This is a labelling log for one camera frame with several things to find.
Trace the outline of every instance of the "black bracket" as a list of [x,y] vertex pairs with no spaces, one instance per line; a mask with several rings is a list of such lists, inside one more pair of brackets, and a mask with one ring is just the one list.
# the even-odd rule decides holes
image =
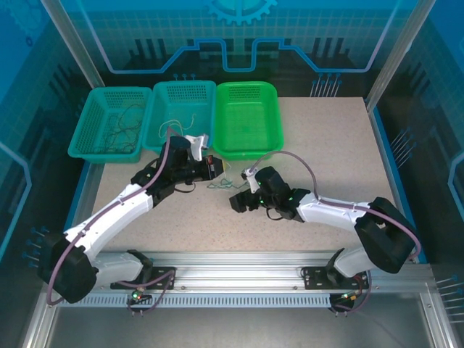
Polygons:
[[[360,288],[354,278],[343,278],[334,285],[327,277],[326,267],[303,267],[300,274],[303,277],[305,290],[358,290]],[[362,290],[369,289],[366,272],[358,273],[357,276],[362,280]]]
[[[150,281],[150,280],[153,280],[153,279],[156,279],[156,278],[159,278],[160,276],[162,276],[163,274],[166,274],[167,272],[169,272],[170,270],[173,270],[174,271],[174,276],[173,277],[166,277],[164,278],[163,280],[159,281],[158,283],[155,283],[151,286],[147,286],[147,290],[163,290],[167,284],[167,282],[170,280],[170,278],[172,279],[169,286],[167,287],[167,290],[173,290],[174,289],[174,281],[175,281],[175,267],[153,267],[152,268],[152,274],[149,276],[149,280],[147,281],[147,283]],[[129,281],[128,283],[132,283],[132,284],[138,284],[139,282],[138,281]],[[134,288],[130,288],[128,286],[124,286],[124,285],[120,285],[118,283],[112,283],[110,288],[112,290],[134,290]]]

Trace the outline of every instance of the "enclosure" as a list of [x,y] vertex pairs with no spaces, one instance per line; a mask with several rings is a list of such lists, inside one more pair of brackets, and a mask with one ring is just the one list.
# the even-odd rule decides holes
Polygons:
[[[461,347],[463,16],[464,3],[453,0],[0,0],[1,346]],[[114,199],[164,143],[162,133],[141,133],[131,151],[144,150],[124,163],[68,155],[89,93],[139,87],[153,93],[153,115],[170,115],[175,102],[162,88],[174,81],[205,84],[205,101],[188,106],[191,127],[207,115],[209,153],[227,158],[234,185],[254,157],[223,148],[250,143],[266,153],[281,136],[284,150],[313,166],[325,196],[394,202],[423,251],[396,275],[373,270],[365,309],[336,317],[324,302],[329,291],[306,290],[300,270],[358,245],[356,235],[270,221],[260,210],[238,215],[228,202],[234,187],[198,183],[104,248],[137,249],[177,268],[159,308],[132,318],[127,293],[109,287],[48,307],[36,274],[44,236]],[[255,110],[282,123],[259,145],[218,133],[231,129],[219,118],[231,106],[207,103],[230,102],[223,83],[247,81],[278,95],[272,104],[263,92]],[[153,118],[152,133],[162,120]],[[265,162],[292,187],[311,189],[292,161]]]

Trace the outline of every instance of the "work surface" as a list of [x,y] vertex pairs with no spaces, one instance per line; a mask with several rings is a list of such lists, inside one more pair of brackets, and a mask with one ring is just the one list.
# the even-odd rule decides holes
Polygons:
[[[280,98],[279,103],[284,149],[310,164],[318,178],[320,195],[355,202],[384,196],[392,201],[362,98]],[[105,165],[94,211],[113,200],[134,174],[156,157],[154,152],[145,151],[138,164]],[[232,169],[227,177],[241,185],[239,173],[252,163],[230,162]],[[274,155],[260,167],[268,165],[290,187],[312,189],[309,173],[292,157]],[[228,200],[237,190],[209,189],[207,185],[198,183],[191,194],[169,196],[119,233],[105,250],[313,251],[360,243],[356,235],[331,226],[269,220],[264,208],[239,214]],[[189,189],[184,185],[179,188]]]

